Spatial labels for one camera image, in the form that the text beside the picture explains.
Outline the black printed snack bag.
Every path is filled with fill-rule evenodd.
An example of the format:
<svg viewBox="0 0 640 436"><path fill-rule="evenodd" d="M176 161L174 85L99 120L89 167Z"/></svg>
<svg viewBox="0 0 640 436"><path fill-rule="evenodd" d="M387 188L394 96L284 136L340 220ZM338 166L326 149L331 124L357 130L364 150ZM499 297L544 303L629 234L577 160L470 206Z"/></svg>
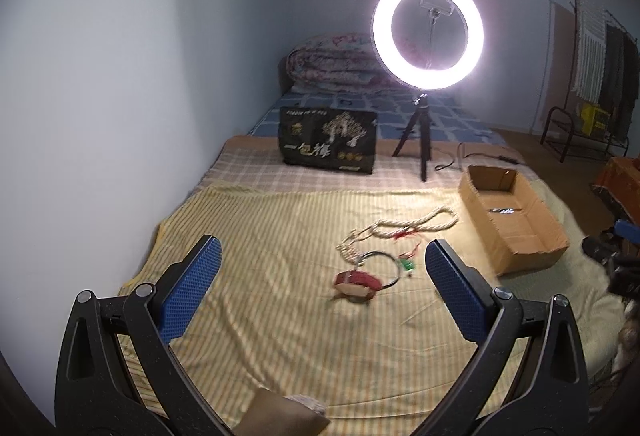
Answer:
<svg viewBox="0 0 640 436"><path fill-rule="evenodd" d="M282 107L278 144L283 162L297 167L371 174L378 115L330 107Z"/></svg>

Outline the folded floral quilt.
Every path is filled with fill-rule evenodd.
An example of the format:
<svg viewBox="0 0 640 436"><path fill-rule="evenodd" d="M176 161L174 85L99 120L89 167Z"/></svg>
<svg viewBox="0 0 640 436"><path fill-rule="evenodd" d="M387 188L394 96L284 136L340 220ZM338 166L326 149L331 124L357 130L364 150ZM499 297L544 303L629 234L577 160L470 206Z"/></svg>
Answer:
<svg viewBox="0 0 640 436"><path fill-rule="evenodd" d="M311 37L286 55L284 66L286 75L299 89L336 93L404 88L378 59L370 33Z"/></svg>

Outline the black metal clothes rack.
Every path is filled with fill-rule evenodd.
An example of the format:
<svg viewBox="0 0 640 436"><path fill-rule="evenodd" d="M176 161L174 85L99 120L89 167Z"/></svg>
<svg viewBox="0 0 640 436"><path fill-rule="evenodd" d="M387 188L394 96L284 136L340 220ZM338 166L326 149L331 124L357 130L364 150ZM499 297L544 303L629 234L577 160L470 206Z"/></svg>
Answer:
<svg viewBox="0 0 640 436"><path fill-rule="evenodd" d="M561 162L626 156L639 100L639 41L595 0L549 0L540 144Z"/></svg>

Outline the brown cardboard box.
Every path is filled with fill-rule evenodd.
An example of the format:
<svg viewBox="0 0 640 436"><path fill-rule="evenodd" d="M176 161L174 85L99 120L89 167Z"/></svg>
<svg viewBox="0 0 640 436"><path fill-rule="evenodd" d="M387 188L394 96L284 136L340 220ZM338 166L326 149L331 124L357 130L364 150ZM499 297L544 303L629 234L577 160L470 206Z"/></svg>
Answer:
<svg viewBox="0 0 640 436"><path fill-rule="evenodd" d="M563 226L517 170L471 165L459 195L498 276L549 268L570 245Z"/></svg>

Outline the yellow box on rack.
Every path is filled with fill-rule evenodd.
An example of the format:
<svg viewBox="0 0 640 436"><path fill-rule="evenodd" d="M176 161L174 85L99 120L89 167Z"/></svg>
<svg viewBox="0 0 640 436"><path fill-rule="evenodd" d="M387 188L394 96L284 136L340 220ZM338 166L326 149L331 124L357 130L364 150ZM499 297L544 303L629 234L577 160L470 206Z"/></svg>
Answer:
<svg viewBox="0 0 640 436"><path fill-rule="evenodd" d="M592 138L605 137L610 114L598 105L584 103L580 107L579 118L582 121L582 134Z"/></svg>

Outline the orange patterned stool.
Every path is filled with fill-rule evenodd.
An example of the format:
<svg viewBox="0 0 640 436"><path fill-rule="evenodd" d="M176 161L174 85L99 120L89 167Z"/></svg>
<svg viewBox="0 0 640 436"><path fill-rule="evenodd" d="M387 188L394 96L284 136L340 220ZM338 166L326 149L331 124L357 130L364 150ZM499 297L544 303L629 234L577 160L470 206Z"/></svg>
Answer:
<svg viewBox="0 0 640 436"><path fill-rule="evenodd" d="M606 190L629 216L638 216L639 158L611 158L596 177L592 188Z"/></svg>

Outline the red strap wristwatch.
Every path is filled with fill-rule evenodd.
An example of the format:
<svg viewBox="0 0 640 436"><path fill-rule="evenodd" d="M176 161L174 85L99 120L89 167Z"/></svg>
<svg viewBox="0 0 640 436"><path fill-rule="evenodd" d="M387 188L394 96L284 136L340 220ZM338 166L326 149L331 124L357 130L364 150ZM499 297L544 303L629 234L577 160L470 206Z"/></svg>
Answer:
<svg viewBox="0 0 640 436"><path fill-rule="evenodd" d="M335 276L333 288L351 302L366 303L383 289L383 285L365 271L342 271Z"/></svg>

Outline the pink checkered blanket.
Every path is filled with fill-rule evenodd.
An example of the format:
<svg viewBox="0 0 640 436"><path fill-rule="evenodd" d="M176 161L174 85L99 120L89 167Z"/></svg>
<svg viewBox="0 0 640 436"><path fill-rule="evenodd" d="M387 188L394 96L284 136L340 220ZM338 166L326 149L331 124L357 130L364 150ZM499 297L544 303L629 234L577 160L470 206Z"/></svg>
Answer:
<svg viewBox="0 0 640 436"><path fill-rule="evenodd" d="M326 171L288 165L282 161L276 137L235 136L229 139L216 162L195 189L226 183L274 193L328 190L416 190L459 187L463 170L470 165L517 170L531 181L538 176L522 156L508 146L435 141L427 180L420 180L420 143L407 141L399 156L396 141L376 142L373 173Z"/></svg>

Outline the thin dark bangle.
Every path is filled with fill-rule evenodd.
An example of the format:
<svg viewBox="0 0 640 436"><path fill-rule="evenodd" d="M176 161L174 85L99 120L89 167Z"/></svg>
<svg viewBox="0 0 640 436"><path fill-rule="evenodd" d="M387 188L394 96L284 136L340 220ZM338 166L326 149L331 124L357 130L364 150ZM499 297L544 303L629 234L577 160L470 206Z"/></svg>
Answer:
<svg viewBox="0 0 640 436"><path fill-rule="evenodd" d="M409 260L393 256L390 253L384 251L369 251L360 254L357 257L356 267L361 268L364 265L364 262L366 260L372 259L372 257L383 257L384 260L388 260L390 263L392 263L396 271L396 277L389 282L384 283L384 285L382 286L382 290L390 289L391 287L396 286L402 277L412 277L414 271L413 263L411 263Z"/></svg>

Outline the yellow striped bed sheet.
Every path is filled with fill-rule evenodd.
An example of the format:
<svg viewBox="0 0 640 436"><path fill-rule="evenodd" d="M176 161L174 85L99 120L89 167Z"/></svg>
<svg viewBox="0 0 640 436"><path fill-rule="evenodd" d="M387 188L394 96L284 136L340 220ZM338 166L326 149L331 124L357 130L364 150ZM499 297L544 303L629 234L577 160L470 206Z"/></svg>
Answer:
<svg viewBox="0 0 640 436"><path fill-rule="evenodd" d="M240 422L257 390L306 395L326 407L332 435L407 435L471 358L417 257L399 277L392 257L422 253L425 236L370 239L367 270L386 283L369 303L340 299L337 245L379 219L408 221L442 204L458 222L442 237L495 279L468 213L451 189L266 193L216 183L160 224L137 282L153 282L205 234L222 266L186 334L171 347L224 422Z"/></svg>

